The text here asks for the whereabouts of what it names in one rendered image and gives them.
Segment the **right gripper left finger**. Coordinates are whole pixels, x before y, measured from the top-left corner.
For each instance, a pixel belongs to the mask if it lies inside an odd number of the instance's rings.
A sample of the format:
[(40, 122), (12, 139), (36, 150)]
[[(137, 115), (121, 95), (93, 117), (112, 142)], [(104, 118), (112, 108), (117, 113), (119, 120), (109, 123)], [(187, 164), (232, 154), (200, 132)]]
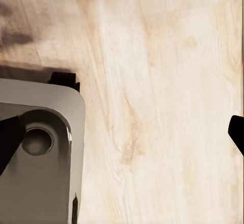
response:
[(0, 176), (25, 136), (26, 126), (21, 115), (0, 121)]

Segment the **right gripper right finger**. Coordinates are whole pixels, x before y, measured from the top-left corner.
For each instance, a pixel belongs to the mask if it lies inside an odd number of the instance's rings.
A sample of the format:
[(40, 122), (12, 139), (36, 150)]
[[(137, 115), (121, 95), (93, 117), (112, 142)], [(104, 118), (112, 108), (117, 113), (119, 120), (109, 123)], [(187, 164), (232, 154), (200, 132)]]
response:
[(233, 115), (229, 122), (228, 134), (244, 155), (244, 117)]

